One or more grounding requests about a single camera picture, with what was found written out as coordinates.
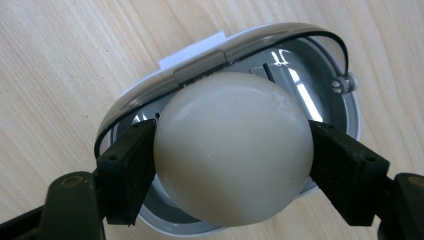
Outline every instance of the light wooden surface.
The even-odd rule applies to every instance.
[[[338,34],[361,81],[362,142],[390,176],[424,174],[424,2],[7,1],[0,3],[0,222],[43,204],[57,177],[95,168],[106,111],[161,58],[219,30],[276,22]],[[322,192],[276,217],[201,239],[376,239],[348,227]],[[169,239],[143,222],[108,239]]]

